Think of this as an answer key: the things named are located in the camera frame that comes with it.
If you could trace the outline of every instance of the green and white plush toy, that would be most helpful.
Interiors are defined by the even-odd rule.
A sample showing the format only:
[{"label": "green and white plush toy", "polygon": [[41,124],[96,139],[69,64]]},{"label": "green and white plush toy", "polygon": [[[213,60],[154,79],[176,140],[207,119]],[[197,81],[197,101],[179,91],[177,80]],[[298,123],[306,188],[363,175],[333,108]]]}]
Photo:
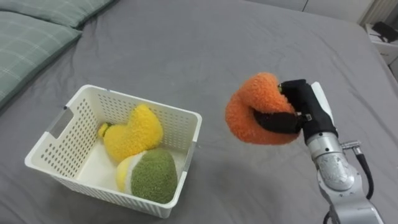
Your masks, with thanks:
[{"label": "green and white plush toy", "polygon": [[118,165],[116,183],[121,192],[167,203],[173,199],[177,188],[173,157],[162,148],[130,156]]}]

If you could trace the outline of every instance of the fuzzy fabric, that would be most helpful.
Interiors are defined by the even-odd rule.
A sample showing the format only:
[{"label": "fuzzy fabric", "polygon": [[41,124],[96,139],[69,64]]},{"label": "fuzzy fabric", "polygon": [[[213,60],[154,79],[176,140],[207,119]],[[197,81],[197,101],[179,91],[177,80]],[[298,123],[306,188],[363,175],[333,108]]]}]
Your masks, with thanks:
[{"label": "fuzzy fabric", "polygon": [[147,151],[131,174],[131,193],[153,202],[167,203],[177,188],[177,171],[165,149]]},{"label": "fuzzy fabric", "polygon": [[127,124],[104,123],[98,130],[108,154],[116,161],[157,147],[163,138],[163,129],[156,115],[146,106],[131,111]]},{"label": "fuzzy fabric", "polygon": [[280,94],[278,80],[273,74],[262,72],[247,80],[231,97],[225,120],[238,139],[253,144],[287,144],[299,136],[273,133],[262,128],[254,118],[253,109],[261,113],[294,114],[293,106]]},{"label": "fuzzy fabric", "polygon": [[131,194],[132,170],[148,151],[125,158],[116,168],[116,185],[121,192]]}]

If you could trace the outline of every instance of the basket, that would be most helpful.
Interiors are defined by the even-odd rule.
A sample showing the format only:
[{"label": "basket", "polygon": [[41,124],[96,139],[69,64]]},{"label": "basket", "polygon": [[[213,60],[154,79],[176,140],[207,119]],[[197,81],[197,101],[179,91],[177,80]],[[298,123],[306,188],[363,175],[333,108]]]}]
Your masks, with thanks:
[{"label": "basket", "polygon": [[[103,122],[127,123],[130,111],[147,105],[162,124],[161,145],[174,158],[178,184],[166,204],[121,193],[116,187],[116,167],[107,155],[97,129]],[[44,172],[69,189],[94,198],[169,217],[178,202],[201,125],[198,113],[163,105],[104,88],[85,85],[63,108],[25,158],[25,165]]]}]

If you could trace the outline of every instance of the green plaid pillow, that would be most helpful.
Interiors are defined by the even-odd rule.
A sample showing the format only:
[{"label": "green plaid pillow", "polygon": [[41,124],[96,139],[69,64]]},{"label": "green plaid pillow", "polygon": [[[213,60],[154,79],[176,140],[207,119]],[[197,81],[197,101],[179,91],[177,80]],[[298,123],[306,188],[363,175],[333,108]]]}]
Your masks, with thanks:
[{"label": "green plaid pillow", "polygon": [[0,9],[77,27],[114,0],[0,0]]},{"label": "green plaid pillow", "polygon": [[79,36],[72,28],[0,12],[0,107]]}]

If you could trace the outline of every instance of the gray bedsheet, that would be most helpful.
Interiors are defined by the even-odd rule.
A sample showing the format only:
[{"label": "gray bedsheet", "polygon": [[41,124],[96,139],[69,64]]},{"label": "gray bedsheet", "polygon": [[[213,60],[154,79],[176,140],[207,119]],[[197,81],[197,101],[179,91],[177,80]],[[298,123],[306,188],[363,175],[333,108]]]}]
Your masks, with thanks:
[{"label": "gray bedsheet", "polygon": [[[302,138],[278,147],[244,144],[224,122],[231,94],[260,71],[322,84],[340,140],[363,142],[376,184],[372,201],[386,223],[396,223],[398,87],[362,28],[235,0],[120,1],[87,23],[77,45],[2,112],[0,223],[321,223],[328,205]],[[24,166],[84,84],[203,116],[169,219],[74,193]]]}]

